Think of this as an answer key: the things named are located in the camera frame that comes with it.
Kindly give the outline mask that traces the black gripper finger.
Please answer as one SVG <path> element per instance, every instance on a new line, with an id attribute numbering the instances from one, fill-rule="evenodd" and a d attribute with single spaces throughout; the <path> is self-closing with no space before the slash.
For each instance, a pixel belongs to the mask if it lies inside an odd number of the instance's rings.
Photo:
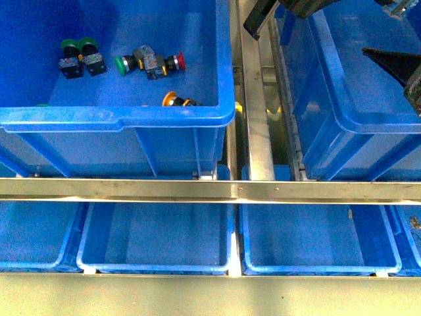
<path id="1" fill-rule="evenodd" d="M 402 87 L 420 84 L 420 54 L 362 48 L 362 54 L 392 76 Z"/>

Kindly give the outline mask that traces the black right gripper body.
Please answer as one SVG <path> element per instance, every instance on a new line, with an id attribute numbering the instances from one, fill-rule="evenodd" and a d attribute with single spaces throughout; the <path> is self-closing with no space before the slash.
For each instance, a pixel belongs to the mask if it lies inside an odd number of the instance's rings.
<path id="1" fill-rule="evenodd" d="M 338 0 L 279 0 L 289 12 L 298 18 L 307 18 Z"/>

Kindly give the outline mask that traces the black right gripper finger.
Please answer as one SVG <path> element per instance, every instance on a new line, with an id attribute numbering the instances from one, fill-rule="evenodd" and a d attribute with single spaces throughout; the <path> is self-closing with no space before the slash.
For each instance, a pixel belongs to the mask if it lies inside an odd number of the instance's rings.
<path id="1" fill-rule="evenodd" d="M 243 23 L 244 29 L 254 39 L 259 40 L 260 31 L 269 16 L 278 8 L 277 0 L 258 0 Z"/>

